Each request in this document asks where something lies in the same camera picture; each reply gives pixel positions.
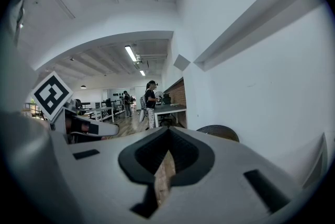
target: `wooden floor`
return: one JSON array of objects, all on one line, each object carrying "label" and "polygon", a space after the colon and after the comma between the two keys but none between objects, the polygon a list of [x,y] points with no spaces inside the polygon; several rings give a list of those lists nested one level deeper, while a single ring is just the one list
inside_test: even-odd
[{"label": "wooden floor", "polygon": [[[116,136],[111,137],[111,139],[115,139],[118,137],[125,137],[129,136],[138,132],[145,131],[146,128],[149,126],[148,118],[145,117],[143,122],[140,121],[139,111],[132,111],[132,117],[126,118],[125,113],[120,115],[120,118],[115,118],[114,123],[119,125],[120,131],[119,134]],[[169,195],[170,191],[170,178],[175,175],[175,168],[174,168],[174,161],[170,152],[167,152],[161,166],[158,168],[155,177],[155,192],[157,203],[160,206],[167,196]]]}]

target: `person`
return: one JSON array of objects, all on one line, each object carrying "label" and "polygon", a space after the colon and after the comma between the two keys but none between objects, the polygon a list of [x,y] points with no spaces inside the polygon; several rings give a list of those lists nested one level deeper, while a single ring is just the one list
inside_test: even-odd
[{"label": "person", "polygon": [[126,117],[132,117],[132,113],[131,113],[131,108],[130,108],[130,96],[128,94],[127,91],[124,91],[124,100],[125,100],[125,110],[126,110]]},{"label": "person", "polygon": [[150,129],[153,129],[155,127],[155,116],[153,114],[153,110],[155,109],[156,102],[158,101],[158,99],[155,98],[155,93],[153,92],[155,88],[156,88],[155,81],[150,81],[149,83],[147,83],[146,105],[147,105]]}]

